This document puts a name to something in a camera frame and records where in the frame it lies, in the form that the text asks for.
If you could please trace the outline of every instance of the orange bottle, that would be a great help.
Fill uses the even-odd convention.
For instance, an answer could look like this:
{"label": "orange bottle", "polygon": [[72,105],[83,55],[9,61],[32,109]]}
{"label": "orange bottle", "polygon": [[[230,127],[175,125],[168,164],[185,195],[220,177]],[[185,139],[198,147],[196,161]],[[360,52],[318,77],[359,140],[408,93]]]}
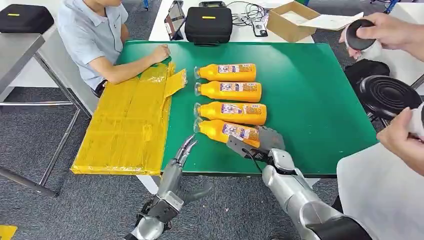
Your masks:
{"label": "orange bottle", "polygon": [[230,103],[214,101],[194,105],[194,116],[230,123],[264,125],[267,120],[267,106],[258,103]]}
{"label": "orange bottle", "polygon": [[195,67],[196,79],[203,78],[209,81],[225,82],[254,82],[256,79],[256,65],[244,64],[209,64],[204,67]]}
{"label": "orange bottle", "polygon": [[242,126],[234,123],[228,123],[223,120],[202,120],[198,117],[194,121],[194,132],[202,133],[210,139],[227,143],[230,135],[243,140],[246,144],[259,148],[259,132],[257,129],[249,126]]}
{"label": "orange bottle", "polygon": [[194,85],[194,93],[196,96],[203,95],[211,99],[257,103],[261,100],[262,85],[258,82],[197,82]]}

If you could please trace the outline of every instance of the black stool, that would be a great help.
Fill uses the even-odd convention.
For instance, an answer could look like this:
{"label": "black stool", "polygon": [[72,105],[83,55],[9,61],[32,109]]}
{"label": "black stool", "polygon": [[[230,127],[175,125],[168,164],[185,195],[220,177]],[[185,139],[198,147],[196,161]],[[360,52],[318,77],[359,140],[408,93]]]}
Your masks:
{"label": "black stool", "polygon": [[385,127],[404,108],[414,109],[423,102],[411,86],[383,75],[364,78],[359,84],[357,96],[371,122],[380,119]]}

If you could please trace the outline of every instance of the wire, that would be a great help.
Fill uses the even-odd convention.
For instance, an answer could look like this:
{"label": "wire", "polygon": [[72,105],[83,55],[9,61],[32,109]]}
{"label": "wire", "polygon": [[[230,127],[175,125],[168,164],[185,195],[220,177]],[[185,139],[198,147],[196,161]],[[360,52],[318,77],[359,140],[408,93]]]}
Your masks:
{"label": "wire", "polygon": [[247,1],[233,1],[228,3],[226,6],[228,7],[229,5],[235,3],[246,4],[246,6],[244,7],[245,12],[232,14],[232,24],[234,26],[252,26],[253,21],[262,21],[262,18],[267,15],[265,9],[262,6]]}
{"label": "wire", "polygon": [[250,159],[253,160],[254,164],[256,165],[257,169],[259,170],[260,173],[262,173],[262,169],[259,167],[258,162],[256,162],[256,159],[252,156],[252,154],[245,148],[241,149],[243,152],[245,152]]}

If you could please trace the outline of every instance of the human hand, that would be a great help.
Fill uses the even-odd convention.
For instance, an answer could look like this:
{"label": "human hand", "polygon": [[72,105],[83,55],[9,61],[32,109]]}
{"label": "human hand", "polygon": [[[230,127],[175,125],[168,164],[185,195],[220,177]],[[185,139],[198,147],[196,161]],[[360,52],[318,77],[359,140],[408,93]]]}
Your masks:
{"label": "human hand", "polygon": [[157,64],[167,59],[171,54],[167,44],[161,44],[157,46],[150,54],[153,64]]}
{"label": "human hand", "polygon": [[411,117],[411,109],[405,108],[388,127],[377,134],[377,139],[412,170],[424,176],[424,143],[409,136]]}
{"label": "human hand", "polygon": [[[417,24],[408,23],[398,18],[384,13],[373,13],[364,17],[370,20],[375,26],[361,27],[356,31],[356,35],[361,39],[377,39],[385,49],[409,50],[409,45],[419,42],[422,38],[420,29],[423,27]],[[343,30],[339,43],[345,41],[345,31]],[[349,56],[357,59],[361,52],[352,48],[347,49]]]}

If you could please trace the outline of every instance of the green tabletop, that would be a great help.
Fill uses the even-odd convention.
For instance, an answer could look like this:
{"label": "green tabletop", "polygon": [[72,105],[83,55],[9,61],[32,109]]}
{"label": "green tabletop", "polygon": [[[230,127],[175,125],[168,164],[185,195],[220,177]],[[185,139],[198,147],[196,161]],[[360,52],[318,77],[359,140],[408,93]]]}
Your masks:
{"label": "green tabletop", "polygon": [[[119,64],[149,54],[163,42],[125,43]],[[193,134],[193,106],[212,102],[195,96],[195,66],[256,64],[262,84],[260,103],[267,106],[265,126],[283,135],[294,164],[309,176],[336,174],[337,162],[377,142],[376,133],[327,44],[230,42],[199,47],[190,42],[167,42],[176,71],[187,69],[188,84],[172,96],[162,170],[184,139]],[[254,163],[224,143],[197,133],[184,171],[194,174],[255,174]]]}

